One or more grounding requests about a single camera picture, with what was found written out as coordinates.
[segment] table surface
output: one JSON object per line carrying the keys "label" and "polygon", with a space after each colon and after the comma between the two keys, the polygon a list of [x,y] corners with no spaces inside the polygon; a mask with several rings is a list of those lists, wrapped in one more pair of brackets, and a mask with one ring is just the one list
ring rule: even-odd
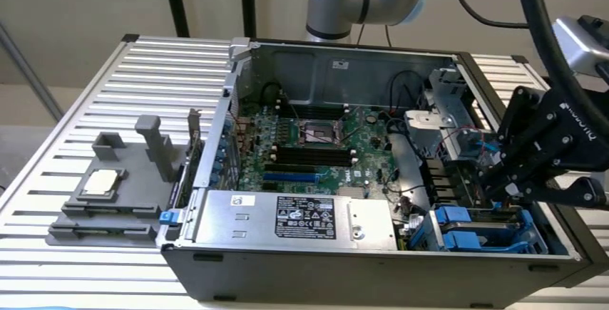
{"label": "table surface", "polygon": [[[153,114],[161,118],[161,132],[173,143],[185,144],[185,115],[189,108],[199,108],[207,111],[201,117],[205,135],[205,121],[213,115],[208,100],[221,92],[228,45],[228,41],[143,36],[136,42],[120,43],[0,198],[0,307],[311,307],[197,303],[185,294],[156,249],[53,247],[44,243],[48,225],[93,157],[90,143],[101,130],[118,132],[126,142],[143,142],[132,127],[140,114]],[[474,55],[474,59],[504,103],[515,86],[547,88],[530,66],[511,57]],[[571,173],[558,183],[569,185],[579,175]],[[609,212],[581,210],[579,214],[609,250]],[[508,307],[511,310],[606,308],[609,274],[571,289],[543,289]]]}

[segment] green circuit board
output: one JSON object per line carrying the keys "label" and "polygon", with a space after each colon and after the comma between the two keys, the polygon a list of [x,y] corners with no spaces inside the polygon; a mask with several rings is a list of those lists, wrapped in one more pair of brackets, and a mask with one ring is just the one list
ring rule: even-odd
{"label": "green circuit board", "polygon": [[[263,189],[264,165],[272,163],[272,145],[279,143],[287,148],[336,148],[355,150],[356,162],[351,167],[315,166],[317,182],[276,182],[277,192],[305,193],[317,195],[338,195],[342,187],[360,187],[367,198],[396,198],[396,195],[382,193],[382,181],[394,170],[392,154],[386,145],[386,127],[378,119],[378,112],[370,108],[354,108],[339,120],[304,120],[280,118],[273,109],[263,108],[256,112],[244,110],[241,121],[249,126],[241,133],[240,141],[240,179],[239,190],[268,191]],[[334,137],[323,133],[307,136],[299,128],[311,126],[313,129],[334,129]]]}

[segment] motherboard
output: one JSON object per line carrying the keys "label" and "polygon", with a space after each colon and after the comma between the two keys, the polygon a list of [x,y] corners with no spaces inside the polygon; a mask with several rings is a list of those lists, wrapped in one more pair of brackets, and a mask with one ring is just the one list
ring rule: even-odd
{"label": "motherboard", "polygon": [[237,118],[241,191],[396,198],[384,112],[281,105]]}

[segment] sticker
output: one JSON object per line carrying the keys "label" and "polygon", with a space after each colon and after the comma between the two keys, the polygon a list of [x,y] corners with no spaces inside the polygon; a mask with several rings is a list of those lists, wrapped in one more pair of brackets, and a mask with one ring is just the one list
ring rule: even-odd
{"label": "sticker", "polygon": [[276,197],[275,235],[293,239],[336,239],[334,199]]}
{"label": "sticker", "polygon": [[332,69],[347,70],[348,69],[348,62],[332,61]]}
{"label": "sticker", "polygon": [[232,195],[229,205],[252,206],[256,203],[255,195]]}

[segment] warning label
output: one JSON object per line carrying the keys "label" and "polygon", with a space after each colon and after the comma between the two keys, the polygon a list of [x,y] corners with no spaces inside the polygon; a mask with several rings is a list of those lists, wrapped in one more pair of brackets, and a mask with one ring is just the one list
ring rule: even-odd
{"label": "warning label", "polygon": [[331,198],[276,198],[275,235],[296,239],[336,239]]}

